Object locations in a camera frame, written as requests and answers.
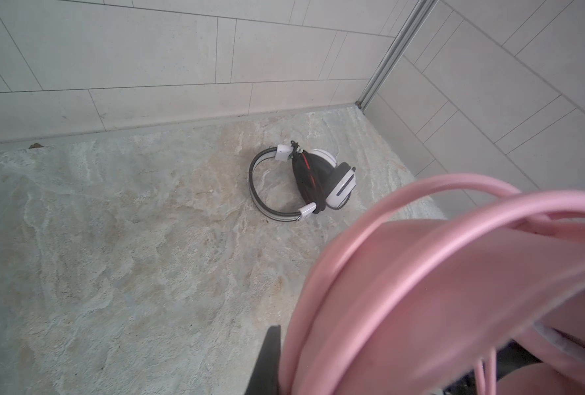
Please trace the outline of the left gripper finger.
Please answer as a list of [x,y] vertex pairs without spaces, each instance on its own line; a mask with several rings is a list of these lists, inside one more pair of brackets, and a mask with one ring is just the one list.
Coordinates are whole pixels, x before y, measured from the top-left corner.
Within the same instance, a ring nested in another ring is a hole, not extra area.
[[278,395],[281,326],[270,326],[258,354],[245,395]]

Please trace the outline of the pink headphones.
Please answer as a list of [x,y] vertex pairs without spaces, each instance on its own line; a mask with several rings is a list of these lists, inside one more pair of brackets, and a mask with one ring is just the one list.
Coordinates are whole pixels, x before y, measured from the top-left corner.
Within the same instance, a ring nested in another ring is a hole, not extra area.
[[443,174],[388,195],[311,268],[282,394],[585,394],[585,191]]

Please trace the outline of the white black headphones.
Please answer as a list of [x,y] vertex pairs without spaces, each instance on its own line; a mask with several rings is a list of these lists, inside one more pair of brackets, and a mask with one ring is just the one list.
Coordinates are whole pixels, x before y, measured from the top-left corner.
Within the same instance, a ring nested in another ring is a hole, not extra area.
[[[256,167],[267,160],[292,162],[297,189],[305,202],[303,207],[293,212],[280,212],[261,200],[254,184],[254,173]],[[357,185],[356,168],[338,162],[326,150],[304,150],[292,141],[289,145],[280,144],[258,153],[249,166],[248,183],[251,199],[263,215],[276,222],[298,222],[327,208],[342,209]]]

